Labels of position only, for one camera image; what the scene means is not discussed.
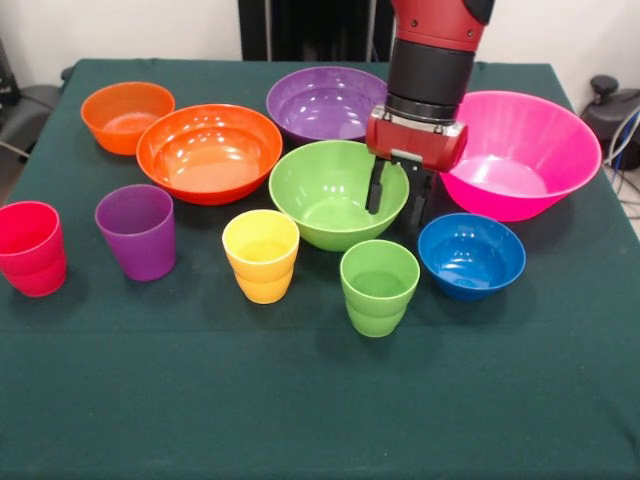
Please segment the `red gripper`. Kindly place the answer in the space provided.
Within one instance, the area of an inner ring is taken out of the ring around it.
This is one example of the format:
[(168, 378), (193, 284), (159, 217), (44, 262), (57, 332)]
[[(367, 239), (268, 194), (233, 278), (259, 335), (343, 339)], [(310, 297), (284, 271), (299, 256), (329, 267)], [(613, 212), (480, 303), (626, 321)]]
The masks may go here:
[(433, 190), (432, 171), (449, 172), (458, 164), (468, 141), (468, 127), (459, 122), (449, 125), (419, 122), (375, 107), (367, 122), (365, 139), (369, 151), (381, 157), (374, 160), (369, 179), (365, 208), (370, 214), (377, 214), (380, 208), (386, 160), (412, 161), (426, 169), (411, 171), (409, 175), (408, 221), (418, 231), (426, 223)]

